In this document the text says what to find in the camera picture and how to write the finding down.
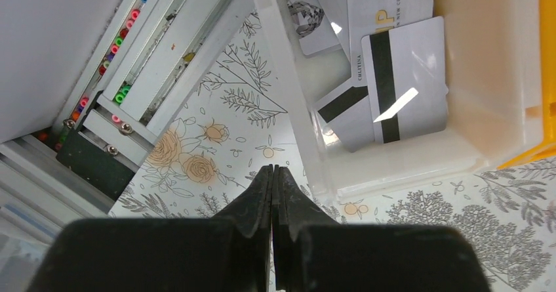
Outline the white VIP card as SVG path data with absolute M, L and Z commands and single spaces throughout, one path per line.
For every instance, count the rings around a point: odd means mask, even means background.
M 361 38 L 431 18 L 433 0 L 347 0 L 350 58 L 361 55 Z

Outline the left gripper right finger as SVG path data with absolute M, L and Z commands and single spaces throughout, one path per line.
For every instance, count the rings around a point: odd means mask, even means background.
M 292 291 L 294 283 L 294 243 L 306 225 L 335 225 L 317 204 L 307 197 L 290 170 L 276 165 L 272 180 L 272 245 L 275 285 Z

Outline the aluminium frame rail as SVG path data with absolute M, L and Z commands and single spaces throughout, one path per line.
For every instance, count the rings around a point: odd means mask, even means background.
M 1 24 L 1 247 L 100 217 L 252 0 L 59 0 Z

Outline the white magnetic stripe card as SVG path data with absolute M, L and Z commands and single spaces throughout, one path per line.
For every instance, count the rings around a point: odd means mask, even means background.
M 446 129 L 443 17 L 364 36 L 361 47 L 376 142 L 387 144 Z

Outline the clear plastic card bin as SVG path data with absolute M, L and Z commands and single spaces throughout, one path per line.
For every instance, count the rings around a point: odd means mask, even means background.
M 324 140 L 311 107 L 350 73 L 306 58 L 285 0 L 254 0 L 311 191 L 345 199 L 532 161 L 545 137 L 539 0 L 434 0 L 445 20 L 448 126 L 358 152 Z

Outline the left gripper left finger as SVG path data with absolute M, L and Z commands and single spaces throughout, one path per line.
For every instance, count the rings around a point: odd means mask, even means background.
M 214 218 L 230 229 L 224 244 L 224 290 L 267 291 L 274 167 L 263 166 L 249 187 Z

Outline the white diamond print card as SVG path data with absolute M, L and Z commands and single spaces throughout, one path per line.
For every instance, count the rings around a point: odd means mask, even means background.
M 301 51 L 307 58 L 341 49 L 318 0 L 285 0 Z

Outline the yellow divided plastic bin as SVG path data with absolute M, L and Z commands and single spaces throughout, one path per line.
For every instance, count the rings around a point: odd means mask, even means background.
M 543 141 L 497 167 L 518 166 L 555 155 L 555 0 L 539 0 Z

